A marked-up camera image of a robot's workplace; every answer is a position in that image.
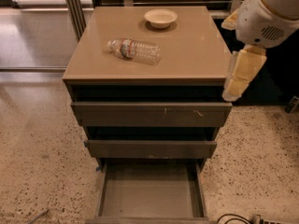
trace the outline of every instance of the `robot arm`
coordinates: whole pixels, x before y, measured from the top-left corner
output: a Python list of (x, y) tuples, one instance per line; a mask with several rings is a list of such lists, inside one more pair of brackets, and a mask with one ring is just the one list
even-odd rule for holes
[(280, 45), (299, 29), (299, 0), (245, 0), (222, 24), (235, 28), (246, 46), (233, 52), (223, 99), (240, 98), (266, 61), (265, 49)]

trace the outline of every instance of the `wooden tabletop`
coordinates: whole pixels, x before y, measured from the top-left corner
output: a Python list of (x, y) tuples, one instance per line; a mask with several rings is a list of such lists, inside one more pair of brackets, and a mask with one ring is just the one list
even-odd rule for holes
[[(64, 73), (64, 82), (224, 82), (231, 53), (206, 7), (160, 7), (176, 22), (153, 29), (144, 14), (158, 7), (96, 7)], [(160, 45), (159, 64), (124, 61), (105, 50), (115, 38)]]

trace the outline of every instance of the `cable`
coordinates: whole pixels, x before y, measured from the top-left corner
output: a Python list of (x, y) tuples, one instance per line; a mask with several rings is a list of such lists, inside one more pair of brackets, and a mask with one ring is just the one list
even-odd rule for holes
[(239, 219), (239, 218), (231, 218), (231, 219), (227, 220), (224, 224), (227, 224), (227, 223), (231, 222), (232, 220), (238, 220), (238, 221), (241, 221), (245, 224), (248, 224), (248, 222), (246, 220)]
[(224, 218), (224, 217), (227, 217), (227, 216), (238, 217), (238, 218), (240, 218), (240, 219), (238, 219), (238, 218), (234, 218), (234, 219), (241, 220), (241, 221), (243, 221), (243, 222), (246, 223), (246, 224), (251, 224), (250, 221), (248, 221), (246, 218), (244, 218), (244, 217), (242, 217), (242, 216), (240, 216), (240, 215), (237, 215), (237, 214), (224, 214), (224, 215), (222, 215), (221, 217), (219, 217), (217, 223), (220, 223), (221, 219)]

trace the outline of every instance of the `white bowl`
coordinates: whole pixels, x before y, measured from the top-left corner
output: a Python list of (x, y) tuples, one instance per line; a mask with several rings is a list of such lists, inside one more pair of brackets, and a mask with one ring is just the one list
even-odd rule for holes
[(157, 29), (167, 28), (171, 22), (178, 18), (177, 13), (167, 9), (153, 9), (148, 11), (144, 18)]

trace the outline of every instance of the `gray floor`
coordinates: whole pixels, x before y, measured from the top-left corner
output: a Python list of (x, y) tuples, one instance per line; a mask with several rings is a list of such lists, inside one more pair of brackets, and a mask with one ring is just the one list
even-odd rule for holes
[[(65, 12), (0, 10), (0, 66), (66, 66), (76, 38)], [(0, 74), (0, 223), (93, 218), (99, 173), (62, 74)], [(299, 222), (299, 113), (234, 107), (206, 163), (207, 213)]]

